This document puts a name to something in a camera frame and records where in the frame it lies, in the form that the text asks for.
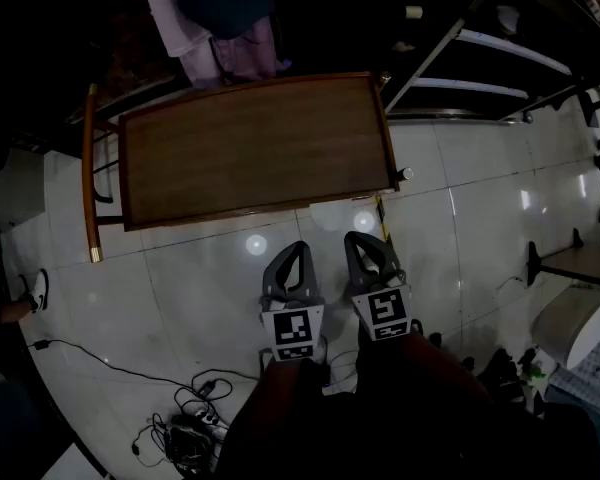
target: white shoe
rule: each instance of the white shoe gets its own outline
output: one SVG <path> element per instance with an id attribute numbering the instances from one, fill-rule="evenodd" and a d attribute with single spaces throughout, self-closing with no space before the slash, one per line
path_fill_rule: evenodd
<path id="1" fill-rule="evenodd" d="M 43 268 L 38 272 L 38 276 L 36 277 L 36 285 L 33 287 L 31 291 L 31 297 L 33 298 L 36 306 L 33 308 L 33 311 L 37 309 L 47 309 L 47 297 L 49 296 L 49 276 L 47 276 L 47 271 Z"/>

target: wooden handle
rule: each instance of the wooden handle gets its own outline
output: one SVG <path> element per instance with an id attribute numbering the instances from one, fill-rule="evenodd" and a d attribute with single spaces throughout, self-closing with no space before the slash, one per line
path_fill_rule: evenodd
<path id="1" fill-rule="evenodd" d="M 96 113 L 96 84 L 89 86 L 84 109 L 84 135 L 82 138 L 82 205 L 87 228 L 89 256 L 93 263 L 102 261 L 100 233 L 96 222 L 96 200 L 93 185 L 93 125 Z"/>

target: tiled floor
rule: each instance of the tiled floor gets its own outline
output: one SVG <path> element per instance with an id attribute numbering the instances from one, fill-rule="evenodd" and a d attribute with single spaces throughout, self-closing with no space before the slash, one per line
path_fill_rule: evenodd
<path id="1" fill-rule="evenodd" d="M 414 174 L 385 197 L 385 210 L 415 315 L 427 333 L 443 333 L 458 357 L 475 356 L 479 368 L 499 345 L 520 355 L 533 317 L 566 287 L 553 276 L 531 288 L 517 279 L 525 278 L 528 242 L 548 253 L 569 244 L 573 227 L 600 236 L 594 131 L 574 100 L 534 117 L 516 126 L 391 126 L 398 167 Z M 106 147 L 97 152 L 100 164 L 116 156 L 115 140 Z M 50 274 L 49 309 L 21 323 L 29 342 L 66 339 L 111 364 L 182 381 L 210 367 L 257 374 L 257 351 L 267 345 L 257 306 L 262 272 L 282 248 L 303 239 L 328 303 L 329 357 L 357 348 L 356 317 L 341 300 L 342 239 L 361 212 L 374 215 L 369 200 L 345 202 L 333 231 L 307 209 L 132 233 L 103 228 L 106 259 L 91 264 L 80 162 L 58 154 L 45 162 L 46 213 L 3 237 L 14 296 L 18 273 L 45 267 Z M 117 174 L 97 177 L 99 191 L 116 198 L 98 205 L 101 214 L 120 212 Z M 377 222 L 370 232 L 380 236 Z M 249 252 L 255 235 L 260 247 Z M 174 410 L 171 386 L 109 370 L 64 345 L 32 354 L 69 422 L 117 478 L 179 477 L 168 464 L 145 469 L 130 450 L 147 417 Z M 351 371 L 344 365 L 354 357 L 338 360 L 337 379 Z M 226 419 L 253 385 L 236 379 L 234 394 L 218 402 Z M 147 435 L 139 444 L 145 462 L 159 458 Z"/>

